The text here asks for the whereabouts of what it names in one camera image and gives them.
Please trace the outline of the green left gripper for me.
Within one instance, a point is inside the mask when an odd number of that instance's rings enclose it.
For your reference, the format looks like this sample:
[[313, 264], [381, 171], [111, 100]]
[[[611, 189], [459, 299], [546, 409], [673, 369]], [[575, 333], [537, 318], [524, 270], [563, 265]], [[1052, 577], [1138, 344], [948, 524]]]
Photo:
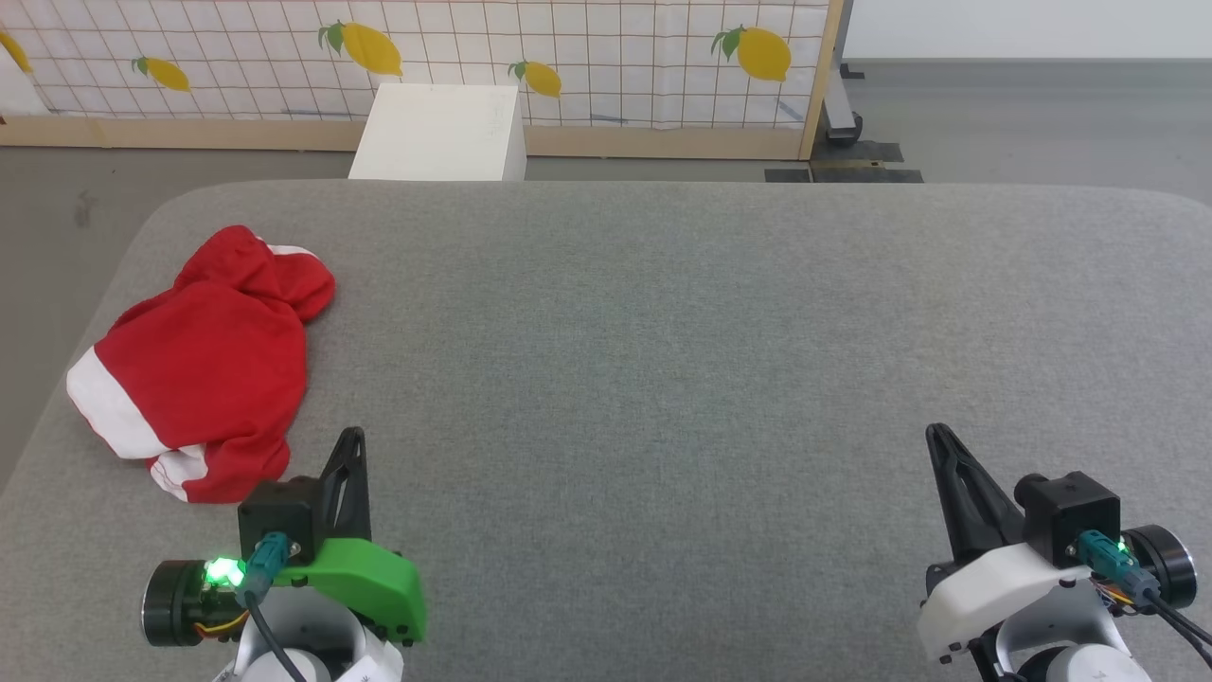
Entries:
[[261, 617], [268, 619], [270, 598], [301, 596], [305, 588], [336, 601], [379, 640], [404, 646], [425, 640], [419, 571], [401, 554], [371, 541], [364, 426], [339, 432], [320, 485], [321, 541], [311, 564], [288, 564], [261, 548], [248, 560], [221, 556], [158, 564], [142, 598], [142, 632], [152, 647], [240, 640], [255, 630], [247, 594], [255, 594]]

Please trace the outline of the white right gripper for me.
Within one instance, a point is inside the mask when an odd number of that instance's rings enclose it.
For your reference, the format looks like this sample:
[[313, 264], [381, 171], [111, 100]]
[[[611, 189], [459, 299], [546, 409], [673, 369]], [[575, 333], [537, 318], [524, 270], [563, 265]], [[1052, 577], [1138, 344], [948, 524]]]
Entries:
[[1079, 563], [1056, 568], [1023, 541], [1025, 515], [948, 424], [926, 428], [953, 563], [931, 566], [936, 585], [917, 617], [926, 657], [978, 666], [1134, 666], [1117, 619], [1157, 617], [1187, 644], [1183, 614], [1197, 591], [1187, 548], [1151, 525], [1108, 538], [1077, 537]]

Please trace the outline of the red and white sports shorts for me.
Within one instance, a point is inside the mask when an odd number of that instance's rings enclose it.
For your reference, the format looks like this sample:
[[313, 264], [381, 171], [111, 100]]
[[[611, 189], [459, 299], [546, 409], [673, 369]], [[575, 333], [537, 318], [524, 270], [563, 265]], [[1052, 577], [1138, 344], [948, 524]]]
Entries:
[[122, 460], [182, 502], [242, 502], [281, 476], [308, 380], [307, 323], [336, 294], [318, 256], [242, 225], [215, 233], [168, 290], [118, 316], [65, 394]]

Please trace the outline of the white paper label band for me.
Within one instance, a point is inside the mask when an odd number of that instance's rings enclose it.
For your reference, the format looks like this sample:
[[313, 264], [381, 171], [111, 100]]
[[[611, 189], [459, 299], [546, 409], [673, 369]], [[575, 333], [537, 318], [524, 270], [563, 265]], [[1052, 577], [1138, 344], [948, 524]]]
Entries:
[[370, 638], [351, 653], [351, 664], [332, 682], [404, 682], [401, 652], [390, 642]]

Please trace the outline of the grey fabric sofa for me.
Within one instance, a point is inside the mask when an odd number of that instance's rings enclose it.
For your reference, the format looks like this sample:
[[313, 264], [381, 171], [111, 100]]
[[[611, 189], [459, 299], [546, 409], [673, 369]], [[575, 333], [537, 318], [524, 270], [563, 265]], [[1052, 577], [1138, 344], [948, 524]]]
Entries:
[[1121, 188], [267, 180], [168, 200], [82, 334], [230, 224], [337, 281], [291, 471], [364, 426], [417, 682], [974, 680], [926, 659], [925, 428], [1081, 470], [1196, 560], [1212, 208]]

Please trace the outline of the long black floor mat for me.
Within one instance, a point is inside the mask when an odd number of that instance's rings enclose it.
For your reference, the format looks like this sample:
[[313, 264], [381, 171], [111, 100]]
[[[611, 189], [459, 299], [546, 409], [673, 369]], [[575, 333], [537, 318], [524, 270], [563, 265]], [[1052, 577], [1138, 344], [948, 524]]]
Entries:
[[924, 183], [920, 170], [885, 167], [768, 168], [766, 183]]

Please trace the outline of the short black floor mat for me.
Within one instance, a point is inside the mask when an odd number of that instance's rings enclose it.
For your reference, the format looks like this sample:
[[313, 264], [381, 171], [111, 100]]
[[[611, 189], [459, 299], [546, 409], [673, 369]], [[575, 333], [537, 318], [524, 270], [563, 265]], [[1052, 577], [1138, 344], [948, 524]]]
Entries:
[[873, 161], [873, 164], [904, 164], [901, 144], [876, 141], [857, 141], [852, 147], [830, 147], [831, 160]]

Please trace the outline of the white box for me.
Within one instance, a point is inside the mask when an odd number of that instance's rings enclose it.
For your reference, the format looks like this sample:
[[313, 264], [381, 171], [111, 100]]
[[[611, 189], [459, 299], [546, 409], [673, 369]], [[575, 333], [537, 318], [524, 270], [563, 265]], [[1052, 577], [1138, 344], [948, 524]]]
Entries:
[[382, 84], [349, 180], [524, 180], [516, 86]]

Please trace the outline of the grey stand foot with caster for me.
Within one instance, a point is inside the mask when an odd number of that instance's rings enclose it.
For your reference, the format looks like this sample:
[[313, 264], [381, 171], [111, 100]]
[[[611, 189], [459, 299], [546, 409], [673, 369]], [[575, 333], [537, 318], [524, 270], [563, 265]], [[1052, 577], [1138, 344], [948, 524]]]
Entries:
[[853, 111], [846, 87], [850, 81], [864, 81], [867, 75], [867, 73], [852, 70], [844, 56], [853, 6], [854, 0], [841, 0], [837, 30], [831, 47], [829, 81], [823, 101], [821, 128], [824, 141], [836, 150], [848, 150], [848, 148], [854, 147], [861, 142], [864, 130], [863, 118]]

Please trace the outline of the lemon pattern divider panel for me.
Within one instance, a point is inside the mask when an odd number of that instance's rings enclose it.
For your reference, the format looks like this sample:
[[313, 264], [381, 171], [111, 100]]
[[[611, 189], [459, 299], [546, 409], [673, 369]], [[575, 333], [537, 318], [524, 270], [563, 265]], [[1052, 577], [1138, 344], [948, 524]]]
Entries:
[[0, 0], [0, 144], [345, 151], [385, 84], [538, 156], [806, 160], [845, 0]]

